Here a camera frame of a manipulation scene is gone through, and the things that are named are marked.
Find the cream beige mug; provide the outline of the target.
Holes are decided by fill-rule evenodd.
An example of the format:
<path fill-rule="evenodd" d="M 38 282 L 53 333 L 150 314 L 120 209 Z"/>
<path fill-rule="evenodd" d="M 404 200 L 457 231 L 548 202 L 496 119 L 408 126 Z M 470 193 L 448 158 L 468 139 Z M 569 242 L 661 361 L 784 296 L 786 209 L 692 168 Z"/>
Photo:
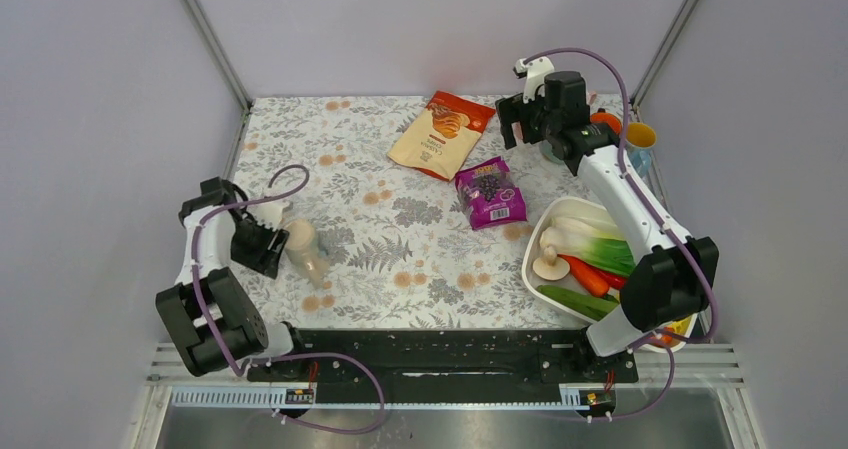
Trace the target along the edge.
<path fill-rule="evenodd" d="M 318 233 L 306 219 L 295 219 L 284 226 L 289 237 L 284 247 L 290 265 L 316 289 L 322 289 L 330 264 L 320 248 Z"/>

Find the orange mug black handle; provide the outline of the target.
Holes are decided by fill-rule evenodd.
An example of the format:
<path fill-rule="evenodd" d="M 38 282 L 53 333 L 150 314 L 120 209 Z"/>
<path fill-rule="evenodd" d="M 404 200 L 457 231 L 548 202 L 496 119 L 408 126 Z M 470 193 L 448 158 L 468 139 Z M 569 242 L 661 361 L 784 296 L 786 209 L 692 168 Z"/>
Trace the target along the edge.
<path fill-rule="evenodd" d="M 620 134 L 622 130 L 621 120 L 612 113 L 606 111 L 597 111 L 590 115 L 590 121 L 596 124 L 606 124 L 615 134 Z"/>

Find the blue mug yellow inside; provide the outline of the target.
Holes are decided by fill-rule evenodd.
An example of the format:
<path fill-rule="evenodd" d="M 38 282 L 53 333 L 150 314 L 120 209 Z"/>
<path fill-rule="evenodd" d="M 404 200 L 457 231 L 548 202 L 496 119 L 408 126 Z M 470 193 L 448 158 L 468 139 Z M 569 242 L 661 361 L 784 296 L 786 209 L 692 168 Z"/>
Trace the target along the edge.
<path fill-rule="evenodd" d="M 654 129 L 641 122 L 631 122 L 627 127 L 627 154 L 633 169 L 641 177 L 648 176 L 653 163 L 652 149 L 657 142 Z"/>

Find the green round mug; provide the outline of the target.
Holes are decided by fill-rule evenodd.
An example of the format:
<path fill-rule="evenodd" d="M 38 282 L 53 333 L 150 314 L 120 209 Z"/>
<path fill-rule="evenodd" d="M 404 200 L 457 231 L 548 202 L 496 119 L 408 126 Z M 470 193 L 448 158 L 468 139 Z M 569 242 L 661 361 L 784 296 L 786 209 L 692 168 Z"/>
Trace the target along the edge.
<path fill-rule="evenodd" d="M 564 161 L 562 159 L 558 158 L 554 154 L 553 147 L 548 141 L 540 142 L 538 144 L 538 148 L 539 148 L 540 154 L 543 156 L 543 158 L 545 160 L 547 160 L 547 161 L 549 161 L 553 164 L 556 164 L 556 165 L 564 165 Z"/>

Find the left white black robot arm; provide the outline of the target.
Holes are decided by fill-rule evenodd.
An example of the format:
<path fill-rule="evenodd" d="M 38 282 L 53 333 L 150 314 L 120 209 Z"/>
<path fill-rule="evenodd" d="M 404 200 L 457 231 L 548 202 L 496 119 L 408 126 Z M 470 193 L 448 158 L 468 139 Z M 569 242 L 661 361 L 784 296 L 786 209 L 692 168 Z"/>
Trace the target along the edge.
<path fill-rule="evenodd" d="M 183 203 L 184 260 L 174 286 L 155 298 L 157 312 L 188 372 L 196 377 L 272 357 L 288 380 L 309 370 L 310 354 L 293 343 L 286 323 L 267 324 L 231 269 L 238 263 L 275 279 L 288 231 L 252 215 L 245 193 L 215 177 Z"/>

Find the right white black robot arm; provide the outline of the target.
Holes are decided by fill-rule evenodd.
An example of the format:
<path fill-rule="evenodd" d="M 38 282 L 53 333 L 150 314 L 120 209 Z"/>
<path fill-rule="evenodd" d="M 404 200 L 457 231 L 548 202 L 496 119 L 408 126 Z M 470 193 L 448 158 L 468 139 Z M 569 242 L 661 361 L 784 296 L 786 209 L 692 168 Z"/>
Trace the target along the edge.
<path fill-rule="evenodd" d="M 612 369 L 612 355 L 714 305 L 718 249 L 708 237 L 693 238 L 648 193 L 619 135 L 605 123 L 591 122 L 580 73 L 532 63 L 516 74 L 525 81 L 523 92 L 496 104 L 505 147 L 548 142 L 554 156 L 599 198 L 636 262 L 620 306 L 589 326 L 582 338 L 586 346 L 573 355 L 577 374 L 597 381 Z"/>

